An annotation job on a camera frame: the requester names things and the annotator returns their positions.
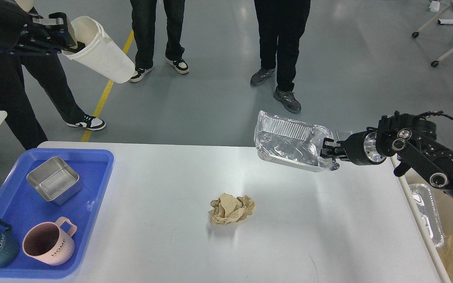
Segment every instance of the crumpled paper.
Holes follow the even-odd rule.
[[[214,225],[230,224],[239,222],[252,215],[255,210],[255,202],[248,196],[235,198],[223,193],[219,199],[211,201],[213,209],[209,211],[211,223]]]

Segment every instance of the gray floor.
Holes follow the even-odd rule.
[[[300,41],[295,93],[302,104],[291,114],[273,99],[275,82],[257,88],[258,25],[252,1],[189,0],[182,45],[188,75],[165,62],[162,1],[157,8],[155,69],[137,84],[115,84],[101,113],[108,126],[90,142],[163,143],[253,147],[257,112],[362,131],[382,115],[442,110],[453,116],[453,55],[429,64],[453,47],[453,26],[431,25],[410,34],[435,13],[427,0],[314,0]],[[39,1],[43,15],[64,11],[90,16],[123,47],[131,31],[129,1]],[[448,12],[444,18],[453,18]],[[135,43],[128,55],[135,56]],[[92,113],[108,79],[61,56],[78,104]],[[39,84],[26,74],[26,89],[50,140],[79,141],[83,130],[62,122]],[[438,141],[453,149],[453,122],[433,118]],[[8,127],[0,128],[0,184],[22,154]]]

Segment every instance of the shoe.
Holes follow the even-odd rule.
[[[266,68],[260,68],[252,77],[251,77],[251,85],[252,86],[259,86],[264,83],[269,77],[273,76],[275,72],[275,68],[267,70]]]
[[[101,120],[101,118],[97,118],[86,114],[85,116],[83,116],[83,119],[78,123],[75,124],[66,123],[66,124],[68,124],[69,127],[81,127],[91,131],[99,131],[106,127],[106,123],[103,120]]]
[[[153,67],[151,67],[149,69],[141,69],[141,68],[136,67],[135,71],[134,71],[134,75],[133,75],[133,77],[131,77],[131,79],[129,79],[129,81],[131,81],[131,83],[139,82],[140,80],[142,80],[144,75],[151,72],[151,70],[153,70]]]
[[[190,72],[190,69],[188,68],[188,64],[181,58],[177,61],[172,61],[167,59],[167,63],[171,64],[176,72],[185,75]]]
[[[284,108],[291,113],[299,113],[302,109],[300,102],[295,99],[295,94],[292,91],[280,91],[279,87],[275,88],[274,98],[282,102]]]

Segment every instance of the person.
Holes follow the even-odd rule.
[[[250,85],[264,83],[275,74],[277,66],[277,87],[273,96],[286,110],[299,113],[302,106],[295,98],[293,79],[311,0],[254,0],[254,4],[260,35],[261,68],[251,77]]]
[[[153,70],[157,0],[131,0],[131,5],[137,53],[135,72],[130,81],[136,83]],[[183,60],[185,48],[180,44],[185,0],[164,0],[164,9],[167,15],[168,38],[165,56],[176,72],[185,75],[190,72],[187,63]]]
[[[85,114],[75,102],[57,54],[12,56],[0,52],[0,110],[7,112],[5,121],[26,150],[48,139],[27,98],[22,65],[45,90],[68,126],[92,131],[106,127],[103,120]]]

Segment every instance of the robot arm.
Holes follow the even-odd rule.
[[[62,50],[76,53],[84,47],[75,39],[66,14],[43,18],[34,9],[22,10],[14,0],[0,0],[0,52],[50,55]]]
[[[425,181],[453,198],[453,151],[436,142],[436,125],[421,115],[382,116],[379,126],[344,141],[325,139],[321,156],[356,165],[376,165],[398,154],[397,177],[413,168]]]

